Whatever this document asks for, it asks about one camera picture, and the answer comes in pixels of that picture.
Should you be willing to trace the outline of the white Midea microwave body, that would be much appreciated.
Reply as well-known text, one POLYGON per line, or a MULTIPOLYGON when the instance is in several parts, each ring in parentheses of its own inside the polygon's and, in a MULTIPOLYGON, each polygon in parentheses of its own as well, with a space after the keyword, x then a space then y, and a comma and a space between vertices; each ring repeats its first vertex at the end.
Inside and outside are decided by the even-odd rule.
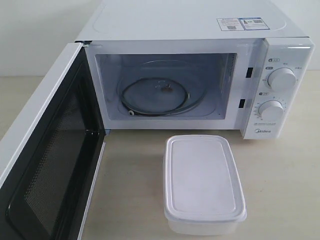
POLYGON ((314 43, 269 0, 104 0, 76 38, 85 45, 106 130, 239 130, 244 139, 280 135, 314 43), (269 30, 221 31, 217 19, 262 18, 269 30), (206 95, 176 115, 130 115, 118 87, 131 67, 155 60, 196 65, 206 95), (269 75, 288 68, 291 89, 273 91, 269 75), (279 101, 282 118, 266 121, 259 107, 279 101))

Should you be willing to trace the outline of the glass microwave turntable plate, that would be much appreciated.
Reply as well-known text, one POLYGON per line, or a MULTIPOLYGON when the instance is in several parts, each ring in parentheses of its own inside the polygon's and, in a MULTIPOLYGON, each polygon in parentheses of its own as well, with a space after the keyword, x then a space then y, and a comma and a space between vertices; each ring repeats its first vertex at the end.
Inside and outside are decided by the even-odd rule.
POLYGON ((153 60, 126 70, 118 86, 122 105, 131 116, 170 116, 190 111, 204 99, 202 73, 181 60, 153 60))

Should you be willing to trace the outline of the white microwave door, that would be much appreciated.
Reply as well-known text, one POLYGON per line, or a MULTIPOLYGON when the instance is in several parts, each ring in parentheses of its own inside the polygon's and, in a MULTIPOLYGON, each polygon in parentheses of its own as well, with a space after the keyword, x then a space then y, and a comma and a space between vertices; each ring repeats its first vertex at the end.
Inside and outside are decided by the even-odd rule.
POLYGON ((69 43, 0 142, 1 239, 81 239, 104 137, 86 46, 69 43))

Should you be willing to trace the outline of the white upper power knob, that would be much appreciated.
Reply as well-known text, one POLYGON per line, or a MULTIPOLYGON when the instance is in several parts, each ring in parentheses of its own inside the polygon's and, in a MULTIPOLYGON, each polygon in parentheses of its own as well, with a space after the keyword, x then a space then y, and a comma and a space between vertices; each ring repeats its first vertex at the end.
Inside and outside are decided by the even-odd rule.
POLYGON ((294 72, 285 67, 276 69, 267 79, 269 87, 275 92, 289 90, 295 86, 296 82, 297 78, 294 72))

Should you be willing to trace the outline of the white plastic lidded container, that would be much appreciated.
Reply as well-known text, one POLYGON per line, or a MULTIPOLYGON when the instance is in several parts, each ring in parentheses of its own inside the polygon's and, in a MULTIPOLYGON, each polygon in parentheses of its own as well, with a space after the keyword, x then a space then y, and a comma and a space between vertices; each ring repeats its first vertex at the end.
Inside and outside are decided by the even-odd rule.
POLYGON ((227 235, 247 217, 229 142, 218 135, 175 135, 163 157, 164 215, 170 229, 194 236, 227 235))

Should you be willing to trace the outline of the white lower timer knob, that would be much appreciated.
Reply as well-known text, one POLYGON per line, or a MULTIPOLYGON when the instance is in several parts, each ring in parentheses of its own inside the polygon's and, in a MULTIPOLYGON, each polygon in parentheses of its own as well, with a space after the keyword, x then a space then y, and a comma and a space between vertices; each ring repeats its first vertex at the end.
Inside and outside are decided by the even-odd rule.
POLYGON ((258 114, 264 121, 277 121, 282 118, 284 108, 279 101, 269 100, 260 105, 258 114))

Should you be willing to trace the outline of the blue label sticker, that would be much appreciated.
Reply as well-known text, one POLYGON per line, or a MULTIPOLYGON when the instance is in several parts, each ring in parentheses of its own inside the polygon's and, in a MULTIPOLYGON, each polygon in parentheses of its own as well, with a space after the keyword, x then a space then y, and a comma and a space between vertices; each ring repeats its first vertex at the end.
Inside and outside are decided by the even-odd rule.
POLYGON ((261 17, 240 17, 238 20, 245 31, 260 31, 270 29, 261 17))

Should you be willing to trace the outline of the white label sticker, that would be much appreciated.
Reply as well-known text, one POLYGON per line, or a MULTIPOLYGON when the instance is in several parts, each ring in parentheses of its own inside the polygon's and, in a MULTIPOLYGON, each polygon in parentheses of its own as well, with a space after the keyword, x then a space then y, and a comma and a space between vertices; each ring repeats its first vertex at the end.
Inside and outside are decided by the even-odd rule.
POLYGON ((245 30, 238 18, 218 18, 217 22, 223 32, 245 30))

